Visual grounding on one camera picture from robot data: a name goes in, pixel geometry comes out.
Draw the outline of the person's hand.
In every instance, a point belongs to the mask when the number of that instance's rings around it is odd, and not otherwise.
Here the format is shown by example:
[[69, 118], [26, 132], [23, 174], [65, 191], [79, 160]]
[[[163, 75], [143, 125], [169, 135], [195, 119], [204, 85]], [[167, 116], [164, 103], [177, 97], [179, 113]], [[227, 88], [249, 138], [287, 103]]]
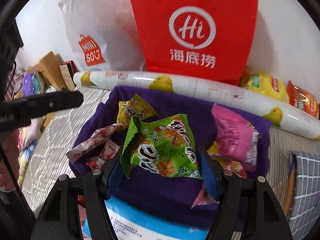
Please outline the person's hand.
[[20, 151], [18, 148], [18, 137], [18, 129], [1, 133], [1, 146], [15, 175], [15, 179], [12, 179], [4, 161], [1, 160], [1, 189], [7, 192], [15, 189], [14, 181], [17, 181], [19, 177], [20, 165], [18, 158]]

